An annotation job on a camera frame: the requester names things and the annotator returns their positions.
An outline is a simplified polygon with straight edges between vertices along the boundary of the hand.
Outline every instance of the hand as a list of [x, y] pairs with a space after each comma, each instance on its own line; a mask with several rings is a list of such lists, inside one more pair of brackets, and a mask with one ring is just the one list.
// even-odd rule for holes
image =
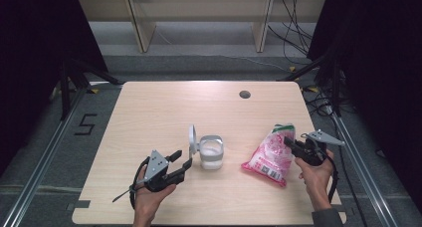
[[[331, 151], [327, 150], [326, 153], [331, 159], [334, 158], [334, 154]], [[326, 159], [319, 166], [311, 166], [301, 158], [295, 158], [295, 163], [302, 169], [299, 179], [305, 181], [307, 193], [311, 198], [314, 210], [319, 211], [331, 208], [328, 195], [326, 194], [326, 187], [332, 174], [332, 165], [329, 160]]]
[[[139, 172], [138, 179], [142, 179], [145, 174], [146, 166]], [[149, 227], [155, 217], [161, 201], [176, 189], [172, 184], [159, 192], [151, 192], [146, 188], [140, 188], [135, 195], [135, 208], [133, 227]]]

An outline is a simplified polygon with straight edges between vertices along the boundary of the wire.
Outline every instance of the wire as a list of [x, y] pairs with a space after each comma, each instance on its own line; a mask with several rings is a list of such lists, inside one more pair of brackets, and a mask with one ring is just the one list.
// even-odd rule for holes
[[335, 166], [334, 160], [329, 157], [327, 154], [325, 155], [325, 157], [329, 160], [329, 162], [332, 165], [332, 183], [331, 183], [331, 188], [329, 189], [329, 193], [328, 193], [328, 201], [329, 203], [331, 203], [332, 197], [334, 196], [335, 193], [335, 189], [337, 188], [337, 184], [338, 184], [338, 171], [337, 171], [337, 167]]
[[[289, 17], [290, 17], [290, 19], [291, 19], [291, 21], [290, 21], [290, 24], [289, 24], [289, 26], [287, 26], [285, 23], [283, 23], [283, 25], [284, 26], [286, 26], [287, 28], [288, 28], [288, 31], [286, 32], [286, 35], [285, 35], [285, 37], [283, 38], [283, 37], [281, 37], [280, 35], [278, 35], [270, 26], [269, 26], [269, 28], [270, 28], [270, 30], [271, 31], [273, 31], [280, 39], [282, 39], [283, 40], [283, 54], [285, 55], [285, 57], [291, 62], [291, 63], [293, 63], [293, 64], [299, 64], [299, 65], [308, 65], [308, 64], [303, 64], [303, 63], [299, 63], [299, 62], [295, 62], [295, 61], [293, 61], [293, 60], [291, 60], [287, 55], [286, 55], [286, 43], [288, 43], [288, 44], [290, 44], [290, 45], [292, 45], [293, 47], [295, 47], [296, 49], [298, 49], [301, 53], [303, 53], [304, 55], [308, 55], [308, 49], [310, 48], [309, 47], [309, 45], [308, 45], [308, 43], [307, 43], [307, 41], [305, 40], [305, 38], [304, 38], [304, 36], [305, 37], [307, 37], [308, 39], [312, 39], [312, 36], [311, 35], [309, 35], [308, 33], [302, 33], [303, 32], [303, 30], [302, 30], [302, 28], [299, 26], [299, 24], [298, 24], [298, 16], [297, 16], [297, 14], [296, 14], [296, 7], [297, 7], [297, 0], [294, 0], [294, 7], [293, 7], [293, 13], [291, 13], [291, 11], [290, 11], [290, 9], [289, 9], [289, 7], [287, 6], [287, 4], [286, 4], [286, 2], [285, 2], [285, 0], [282, 0], [283, 1], [283, 4], [284, 4], [284, 6], [285, 6], [285, 8], [286, 8], [286, 10], [287, 10], [287, 12], [288, 12], [288, 14], [289, 14]], [[293, 42], [291, 42], [291, 41], [289, 41], [288, 40], [288, 36], [289, 36], [289, 32], [290, 31], [292, 31], [292, 32], [295, 32], [295, 33], [297, 33], [298, 34], [298, 36], [299, 36], [299, 40], [300, 40], [300, 42], [301, 42], [301, 45], [302, 45], [302, 47], [303, 48], [301, 48], [299, 45], [297, 45], [297, 44], [295, 44], [295, 43], [293, 43]]]
[[[325, 104], [324, 104], [324, 106], [325, 106], [325, 107], [329, 107], [329, 106], [330, 106], [329, 99], [328, 99], [328, 98], [325, 98], [325, 97], [323, 96], [323, 94], [322, 94], [322, 93], [324, 92], [324, 90], [323, 90], [322, 88], [320, 88], [320, 89], [321, 89], [321, 92], [320, 92], [320, 93], [316, 96], [316, 100], [325, 100]], [[330, 120], [332, 121], [332, 123], [333, 123], [333, 125], [334, 125], [335, 137], [336, 137], [337, 139], [340, 139], [339, 134], [338, 134], [338, 126], [336, 125], [336, 123], [335, 123], [335, 121], [334, 121], [334, 119], [333, 119], [332, 115], [333, 115], [333, 111], [331, 111], [331, 113], [330, 113], [329, 115], [326, 115], [326, 116], [329, 116]], [[345, 177], [345, 179], [346, 179], [346, 181], [347, 181], [347, 184], [348, 184], [348, 186], [349, 186], [349, 188], [350, 188], [351, 195], [353, 196], [353, 200], [354, 200], [354, 202], [356, 203], [356, 207], [357, 207], [357, 210], [359, 211], [360, 218], [361, 218], [361, 220], [362, 220], [363, 226], [365, 226], [365, 227], [366, 227], [366, 226], [367, 226], [367, 223], [366, 223], [366, 218], [365, 218], [365, 216], [363, 215], [362, 208], [361, 208], [361, 206], [360, 206], [360, 203], [359, 203], [359, 201], [358, 201], [358, 199], [357, 199], [357, 196], [356, 196], [356, 193], [355, 193], [355, 191], [354, 191], [353, 185], [351, 184], [350, 178], [349, 178], [348, 173], [347, 173], [347, 171], [346, 171], [345, 162], [344, 162], [344, 156], [343, 156], [343, 153], [342, 153], [342, 147], [341, 147], [340, 145], [338, 146], [338, 152], [339, 152], [339, 156], [340, 156], [341, 168], [342, 168], [342, 170], [343, 170], [344, 177]]]
[[[337, 127], [335, 121], [333, 120], [332, 116], [330, 116], [330, 119], [331, 119], [332, 123], [334, 124], [335, 136], [337, 137], [337, 139], [339, 139], [338, 127]], [[356, 193], [354, 192], [353, 185], [351, 184], [350, 178], [348, 177], [348, 173], [346, 171], [346, 167], [345, 167], [345, 163], [344, 163], [344, 156], [343, 156], [343, 153], [342, 153], [342, 147], [340, 145], [338, 146], [338, 153], [340, 155], [341, 168], [343, 169], [344, 177], [345, 177], [345, 179], [347, 181], [348, 187], [350, 188], [351, 195], [353, 196], [353, 200], [356, 203], [357, 210], [359, 211], [360, 218], [362, 219], [363, 226], [366, 227], [366, 226], [368, 226], [367, 223], [366, 223], [366, 218], [363, 215], [363, 211], [362, 211], [362, 208], [360, 206], [360, 203], [359, 203], [359, 201], [357, 199]]]
[[328, 98], [324, 98], [321, 96], [321, 93], [319, 93], [312, 101], [308, 101], [307, 99], [305, 99], [305, 104], [308, 106], [312, 106], [314, 109], [312, 111], [310, 111], [310, 115], [313, 115], [315, 113], [317, 113], [320, 116], [330, 116], [332, 114], [331, 113], [327, 113], [323, 108], [328, 107], [331, 105], [330, 101]]
[[302, 54], [304, 54], [304, 55], [306, 55], [307, 54], [307, 51], [304, 49], [304, 48], [301, 48], [300, 46], [298, 46], [297, 44], [295, 44], [295, 43], [293, 43], [292, 41], [290, 41], [290, 40], [287, 40], [286, 38], [284, 38], [284, 37], [282, 37], [281, 35], [279, 35], [279, 34], [277, 34], [274, 30], [273, 30], [273, 28], [271, 28], [271, 26], [269, 25], [268, 26], [268, 28], [278, 37], [278, 38], [280, 38], [281, 40], [283, 40], [283, 41], [285, 41], [285, 42], [287, 42], [287, 43], [289, 43], [291, 46], [293, 46], [293, 47], [295, 47], [298, 51], [300, 51]]
[[[167, 44], [169, 44], [169, 45], [171, 45], [171, 47], [172, 47], [172, 49], [174, 49], [178, 54], [180, 54], [180, 55], [182, 55], [182, 56], [199, 56], [199, 57], [205, 57], [205, 56], [203, 56], [203, 55], [198, 55], [198, 54], [182, 54], [181, 52], [179, 52], [179, 51], [177, 51], [174, 47], [173, 47], [173, 43], [171, 43], [170, 41], [168, 41], [167, 40], [167, 38], [165, 38], [159, 31], [155, 31]], [[263, 65], [263, 66], [271, 66], [271, 67], [276, 67], [276, 68], [278, 68], [278, 69], [280, 69], [280, 70], [282, 70], [282, 71], [284, 71], [284, 72], [287, 72], [287, 73], [290, 73], [290, 74], [292, 74], [293, 72], [292, 71], [290, 71], [290, 70], [288, 70], [288, 69], [285, 69], [285, 68], [283, 68], [283, 67], [280, 67], [280, 66], [277, 66], [277, 65], [274, 65], [274, 64], [269, 64], [269, 63], [263, 63], [263, 62], [259, 62], [259, 61], [255, 61], [255, 60], [252, 60], [252, 59], [250, 59], [250, 58], [246, 58], [246, 57], [239, 57], [239, 56], [224, 56], [224, 55], [217, 55], [217, 57], [224, 57], [224, 58], [230, 58], [230, 59], [239, 59], [239, 60], [246, 60], [246, 61], [249, 61], [249, 62], [252, 62], [252, 63], [255, 63], [255, 64], [258, 64], [258, 65]]]
[[297, 3], [298, 3], [298, 0], [293, 0], [293, 12], [291, 13], [291, 11], [290, 11], [290, 9], [289, 9], [289, 7], [288, 7], [288, 5], [286, 4], [286, 1], [285, 0], [282, 0], [283, 1], [283, 4], [284, 4], [284, 6], [285, 6], [285, 8], [286, 8], [286, 10], [287, 10], [287, 12], [288, 12], [288, 14], [289, 14], [289, 17], [290, 17], [290, 19], [291, 19], [291, 23], [290, 23], [290, 25], [289, 25], [289, 27], [288, 27], [288, 33], [289, 33], [289, 31], [294, 31], [293, 29], [292, 29], [292, 24], [296, 27], [296, 33], [298, 33], [298, 36], [299, 36], [299, 40], [300, 40], [300, 42], [301, 42], [301, 44], [302, 44], [302, 46], [304, 46], [304, 47], [307, 47], [308, 49], [310, 48], [309, 47], [309, 45], [308, 45], [308, 43], [305, 41], [305, 39], [304, 39], [304, 36], [307, 36], [307, 37], [309, 37], [309, 38], [312, 38], [312, 36], [310, 35], [310, 34], [308, 34], [307, 32], [305, 32], [301, 27], [300, 27], [300, 25], [299, 25], [299, 23], [298, 23], [298, 15], [297, 15], [297, 13], [296, 13], [296, 7], [297, 7]]

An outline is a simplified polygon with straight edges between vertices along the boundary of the snack bag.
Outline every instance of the snack bag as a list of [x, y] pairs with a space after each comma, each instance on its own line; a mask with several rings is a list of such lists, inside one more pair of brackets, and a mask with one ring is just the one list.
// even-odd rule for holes
[[284, 137], [295, 139], [292, 124], [276, 124], [253, 153], [251, 160], [242, 168], [267, 176], [281, 186], [286, 186], [285, 176], [292, 163], [293, 155], [284, 144]]

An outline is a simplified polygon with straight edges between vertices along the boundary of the black cable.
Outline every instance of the black cable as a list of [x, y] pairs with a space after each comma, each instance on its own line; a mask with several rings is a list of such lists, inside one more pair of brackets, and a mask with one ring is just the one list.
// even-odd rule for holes
[[[289, 28], [289, 26], [288, 25], [286, 25], [284, 22], [282, 22], [282, 24], [286, 27], [286, 28]], [[297, 31], [297, 30], [294, 30], [294, 29], [292, 29], [292, 31], [293, 32], [295, 32], [295, 33], [299, 33], [299, 31]], [[310, 35], [307, 35], [307, 34], [302, 34], [303, 36], [305, 36], [305, 38], [308, 38], [308, 39], [312, 39], [313, 37], [312, 36], [310, 36]]]
[[[324, 104], [323, 106], [324, 107], [325, 106], [330, 106], [330, 104], [329, 104], [329, 98], [325, 98], [325, 97], [322, 96], [322, 92], [324, 92], [324, 90], [322, 88], [319, 88], [319, 89], [321, 90], [321, 92], [316, 96], [316, 98], [313, 101], [310, 101], [310, 102], [308, 102], [307, 100], [305, 100], [305, 101], [308, 102], [308, 103], [315, 103], [316, 101], [319, 101], [319, 100], [326, 100], [328, 103]], [[312, 106], [313, 107], [316, 107], [317, 109], [319, 109], [321, 107], [321, 106], [317, 106], [316, 104], [312, 104]], [[332, 121], [332, 123], [334, 125], [335, 137], [337, 139], [340, 139], [339, 134], [338, 134], [338, 126], [336, 125], [336, 123], [335, 123], [335, 121], [334, 121], [334, 119], [332, 117], [332, 114], [333, 114], [333, 112], [331, 112], [329, 115], [324, 115], [324, 116], [329, 116], [330, 120]], [[360, 214], [360, 218], [362, 220], [363, 226], [366, 227], [367, 226], [366, 219], [365, 219], [365, 216], [363, 215], [362, 208], [360, 206], [360, 203], [359, 203], [359, 201], [357, 199], [357, 196], [356, 196], [356, 193], [354, 191], [353, 185], [351, 184], [350, 178], [349, 178], [348, 173], [346, 171], [345, 162], [344, 162], [344, 156], [343, 156], [343, 153], [342, 153], [342, 147], [340, 145], [338, 146], [338, 152], [339, 152], [339, 156], [340, 156], [341, 168], [343, 170], [344, 177], [345, 177], [345, 179], [347, 181], [347, 184], [348, 184], [348, 186], [350, 188], [350, 191], [351, 191], [351, 195], [353, 197], [353, 200], [356, 203], [356, 207], [357, 207], [357, 210], [358, 210], [358, 212]]]
[[292, 24], [294, 24], [295, 25], [295, 27], [296, 27], [296, 31], [297, 31], [297, 33], [298, 33], [298, 35], [299, 35], [299, 40], [300, 40], [300, 42], [301, 42], [301, 44], [302, 44], [302, 46], [303, 47], [307, 47], [308, 49], [309, 49], [309, 46], [308, 46], [308, 43], [305, 41], [305, 39], [304, 39], [304, 36], [303, 36], [303, 34], [301, 33], [301, 31], [303, 32], [304, 30], [299, 26], [299, 24], [298, 24], [298, 15], [297, 15], [297, 13], [296, 13], [296, 7], [297, 7], [297, 1], [298, 0], [293, 0], [293, 13], [291, 13], [290, 12], [290, 9], [289, 9], [289, 7], [287, 6], [287, 4], [286, 4], [286, 2], [285, 2], [285, 0], [282, 0], [283, 1], [283, 4], [284, 4], [284, 6], [285, 6], [285, 8], [286, 8], [286, 10], [287, 10], [287, 12], [288, 12], [288, 14], [289, 14], [289, 17], [290, 17], [290, 19], [291, 19], [291, 23], [290, 23], [290, 25], [289, 25], [289, 27], [288, 27], [288, 33], [289, 33], [289, 31], [290, 30], [292, 30], [293, 31], [293, 29], [292, 29]]
[[[291, 16], [290, 15], [290, 11], [287, 8], [286, 3], [285, 3], [285, 7], [288, 10], [289, 16]], [[285, 39], [284, 40], [287, 40], [288, 39], [289, 32], [291, 31], [291, 27], [292, 27], [292, 22], [293, 22], [293, 20], [291, 19], [291, 23], [289, 24], [289, 28], [288, 28], [288, 31], [286, 32], [286, 35], [285, 35]], [[304, 48], [303, 48], [303, 50], [305, 51], [303, 54], [306, 55], [308, 52]], [[283, 53], [285, 54], [285, 57], [288, 58], [287, 55], [286, 55], [286, 43], [285, 42], [283, 43]]]
[[283, 54], [285, 55], [285, 57], [286, 57], [286, 59], [288, 59], [288, 61], [290, 61], [291, 63], [293, 63], [293, 64], [298, 64], [298, 65], [308, 65], [308, 64], [304, 64], [304, 63], [300, 63], [300, 62], [296, 62], [296, 61], [293, 61], [293, 60], [291, 60], [287, 55], [286, 55], [286, 40], [287, 40], [287, 37], [288, 37], [288, 35], [289, 35], [289, 30], [290, 30], [290, 28], [288, 29], [288, 32], [286, 32], [286, 36], [285, 36], [285, 38], [283, 39]]
[[329, 162], [332, 165], [332, 183], [331, 183], [331, 188], [329, 189], [329, 192], [328, 192], [328, 201], [329, 203], [331, 203], [332, 197], [334, 196], [335, 190], [337, 189], [339, 178], [338, 178], [337, 167], [335, 166], [334, 160], [332, 160], [332, 158], [329, 157], [328, 155], [326, 156], [326, 158], [329, 160]]
[[288, 39], [285, 39], [285, 38], [283, 38], [281, 35], [279, 35], [279, 34], [277, 34], [274, 30], [273, 30], [273, 28], [271, 28], [271, 26], [268, 26], [268, 28], [278, 37], [278, 38], [280, 38], [281, 40], [283, 40], [283, 41], [285, 41], [285, 42], [287, 42], [287, 43], [289, 43], [291, 46], [293, 46], [293, 47], [295, 47], [296, 49], [298, 49], [298, 51], [300, 51], [302, 54], [304, 54], [304, 55], [306, 55], [307, 54], [307, 51], [305, 50], [305, 49], [303, 49], [303, 48], [301, 48], [300, 46], [298, 46], [297, 44], [295, 44], [295, 43], [293, 43], [292, 41], [290, 41], [290, 40], [288, 40]]
[[[337, 125], [336, 125], [336, 123], [335, 123], [335, 121], [334, 121], [334, 119], [333, 119], [332, 116], [330, 116], [330, 119], [331, 119], [331, 121], [332, 121], [332, 123], [334, 125], [335, 137], [337, 139], [339, 139], [338, 127], [337, 127]], [[359, 211], [360, 218], [362, 219], [363, 226], [366, 227], [367, 226], [366, 218], [363, 215], [362, 208], [361, 208], [360, 203], [359, 203], [359, 201], [357, 199], [356, 193], [354, 192], [353, 185], [351, 184], [350, 178], [348, 177], [348, 173], [347, 173], [346, 168], [345, 168], [344, 156], [342, 154], [342, 147], [341, 147], [341, 145], [338, 146], [338, 153], [340, 155], [341, 168], [343, 169], [344, 177], [345, 177], [345, 179], [347, 181], [348, 187], [350, 188], [351, 195], [353, 196], [353, 200], [356, 203], [357, 210]]]
[[131, 204], [131, 206], [132, 206], [132, 208], [134, 209], [134, 207], [135, 207], [135, 203], [134, 203], [134, 200], [135, 200], [135, 194], [136, 194], [136, 191], [138, 190], [138, 189], [140, 189], [140, 188], [142, 188], [142, 187], [140, 187], [140, 188], [136, 188], [136, 182], [137, 182], [137, 177], [139, 176], [139, 173], [140, 173], [140, 171], [142, 170], [142, 168], [146, 165], [146, 164], [148, 164], [148, 162], [149, 162], [149, 156], [146, 158], [146, 160], [144, 160], [141, 164], [140, 164], [140, 166], [139, 166], [139, 168], [137, 169], [137, 171], [136, 171], [136, 174], [134, 175], [134, 178], [133, 178], [133, 183], [129, 186], [129, 190], [130, 190], [130, 194], [129, 194], [129, 199], [130, 199], [130, 204]]
[[[305, 97], [305, 104], [307, 106], [312, 106], [314, 109], [309, 111], [310, 115], [313, 115], [315, 113], [318, 113], [318, 115], [320, 116], [328, 116], [331, 115], [332, 113], [327, 113], [324, 108], [327, 106], [332, 106], [332, 103], [330, 102], [330, 97], [325, 98], [321, 96], [321, 93], [319, 93], [312, 101], [308, 101]], [[324, 104], [322, 105], [318, 105], [317, 102], [318, 101], [324, 101]], [[350, 99], [347, 98], [340, 98], [339, 99], [339, 107], [341, 108], [342, 111], [349, 113], [349, 114], [357, 114], [356, 110], [347, 110], [344, 106], [347, 106], [350, 104]]]

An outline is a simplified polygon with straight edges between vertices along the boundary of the wooden table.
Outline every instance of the wooden table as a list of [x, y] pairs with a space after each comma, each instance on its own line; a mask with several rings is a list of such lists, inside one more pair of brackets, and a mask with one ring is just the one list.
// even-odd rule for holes
[[[250, 92], [242, 99], [241, 91]], [[139, 164], [157, 149], [162, 155], [183, 150], [170, 164], [188, 159], [188, 129], [197, 138], [218, 134], [225, 153], [219, 170], [204, 170], [194, 155], [185, 181], [161, 204], [153, 224], [284, 225], [312, 224], [313, 211], [301, 170], [293, 162], [282, 188], [247, 172], [248, 161], [276, 123], [291, 122], [297, 137], [314, 131], [300, 89], [288, 82], [130, 82], [120, 93], [76, 208], [78, 224], [130, 224], [128, 195], [111, 201], [131, 184]], [[333, 204], [340, 204], [335, 193]], [[345, 214], [340, 213], [345, 221]]]

